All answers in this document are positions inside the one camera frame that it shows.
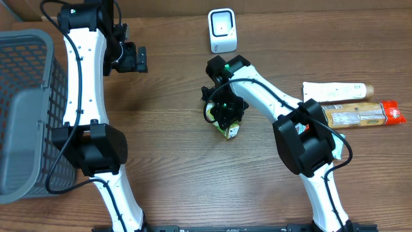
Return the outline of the green tea packet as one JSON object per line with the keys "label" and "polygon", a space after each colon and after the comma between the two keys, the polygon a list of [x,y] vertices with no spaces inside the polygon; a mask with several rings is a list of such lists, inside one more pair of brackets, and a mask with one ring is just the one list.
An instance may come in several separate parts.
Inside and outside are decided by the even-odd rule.
{"label": "green tea packet", "polygon": [[[213,107],[214,107],[214,103],[208,103],[207,107],[206,107],[206,110],[207,110],[206,115],[207,115],[207,118],[210,121],[214,120],[214,116],[211,114],[211,109]],[[234,138],[238,134],[238,131],[240,129],[240,122],[239,121],[233,122],[228,128],[226,128],[224,130],[220,128],[217,121],[213,122],[212,124],[217,128],[218,131],[220,131],[223,134],[223,136],[227,140],[230,140],[231,138]]]}

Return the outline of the white cream tube gold cap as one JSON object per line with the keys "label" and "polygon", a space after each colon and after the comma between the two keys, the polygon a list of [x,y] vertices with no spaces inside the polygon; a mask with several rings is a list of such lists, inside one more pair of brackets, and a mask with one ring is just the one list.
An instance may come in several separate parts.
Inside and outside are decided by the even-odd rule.
{"label": "white cream tube gold cap", "polygon": [[339,102],[370,99],[374,87],[365,83],[354,82],[303,82],[304,101],[313,99],[317,102]]}

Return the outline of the teal wet wipes pack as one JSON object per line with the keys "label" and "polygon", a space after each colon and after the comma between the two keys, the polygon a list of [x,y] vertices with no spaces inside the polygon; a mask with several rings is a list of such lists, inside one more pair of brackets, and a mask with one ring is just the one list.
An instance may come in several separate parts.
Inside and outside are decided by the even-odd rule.
{"label": "teal wet wipes pack", "polygon": [[[295,129],[297,130],[298,134],[302,134],[304,131],[309,130],[309,125],[302,125],[301,123],[298,123],[295,125]],[[344,147],[343,141],[338,138],[335,134],[332,134],[332,138],[335,143],[335,149],[332,151],[332,155],[335,159],[341,160],[342,159],[342,151]]]}

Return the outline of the orange spaghetti package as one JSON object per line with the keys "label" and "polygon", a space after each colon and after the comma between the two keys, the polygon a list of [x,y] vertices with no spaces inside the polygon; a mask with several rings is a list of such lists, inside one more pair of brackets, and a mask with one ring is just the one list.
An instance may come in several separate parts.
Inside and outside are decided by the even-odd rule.
{"label": "orange spaghetti package", "polygon": [[406,123],[397,101],[321,105],[328,126],[333,129]]}

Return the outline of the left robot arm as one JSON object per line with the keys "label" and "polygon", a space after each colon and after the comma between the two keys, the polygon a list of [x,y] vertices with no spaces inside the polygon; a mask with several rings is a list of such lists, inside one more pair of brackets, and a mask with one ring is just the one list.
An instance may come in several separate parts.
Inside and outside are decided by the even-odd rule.
{"label": "left robot arm", "polygon": [[150,231],[126,174],[126,136],[110,126],[104,101],[104,78],[118,73],[146,73],[147,50],[128,40],[128,25],[114,18],[116,1],[60,1],[53,25],[64,36],[68,59],[68,98],[63,125],[51,141],[87,178],[62,190],[51,187],[53,164],[46,177],[49,193],[60,195],[86,184],[96,186],[112,220],[109,231]]}

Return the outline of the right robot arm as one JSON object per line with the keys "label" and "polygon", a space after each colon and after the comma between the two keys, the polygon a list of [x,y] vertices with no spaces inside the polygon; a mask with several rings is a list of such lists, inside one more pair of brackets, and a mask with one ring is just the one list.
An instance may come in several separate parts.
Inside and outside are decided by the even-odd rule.
{"label": "right robot arm", "polygon": [[313,99],[293,98],[266,81],[251,63],[238,55],[208,61],[206,74],[214,87],[203,87],[203,116],[226,130],[253,106],[272,123],[277,153],[284,165],[302,179],[313,210],[314,231],[353,231],[333,179],[333,151],[344,137],[328,126],[322,107]]}

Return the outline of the white barcode scanner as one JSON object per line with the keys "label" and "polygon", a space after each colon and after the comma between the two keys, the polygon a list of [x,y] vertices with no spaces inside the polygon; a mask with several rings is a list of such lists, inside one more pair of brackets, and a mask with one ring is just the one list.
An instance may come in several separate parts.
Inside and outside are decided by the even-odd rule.
{"label": "white barcode scanner", "polygon": [[208,14],[212,53],[233,52],[238,46],[235,13],[230,8],[211,10]]}

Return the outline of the grey plastic shopping basket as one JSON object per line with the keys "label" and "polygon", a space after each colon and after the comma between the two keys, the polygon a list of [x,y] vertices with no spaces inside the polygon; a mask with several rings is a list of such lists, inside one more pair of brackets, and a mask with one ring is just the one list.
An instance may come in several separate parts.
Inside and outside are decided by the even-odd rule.
{"label": "grey plastic shopping basket", "polygon": [[67,73],[51,37],[38,29],[1,32],[1,203],[47,197],[62,126]]}

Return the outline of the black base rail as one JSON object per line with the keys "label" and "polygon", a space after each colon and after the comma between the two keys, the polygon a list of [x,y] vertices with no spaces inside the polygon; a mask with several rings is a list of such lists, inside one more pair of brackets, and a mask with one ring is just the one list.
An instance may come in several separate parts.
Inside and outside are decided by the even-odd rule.
{"label": "black base rail", "polygon": [[[93,232],[112,232],[110,228],[93,228]],[[252,227],[179,227],[179,226],[149,226],[143,231],[153,232],[313,232],[321,231],[316,229],[314,224],[288,224],[287,226],[252,226]],[[351,232],[378,232],[377,225],[361,225],[349,223],[345,231]]]}

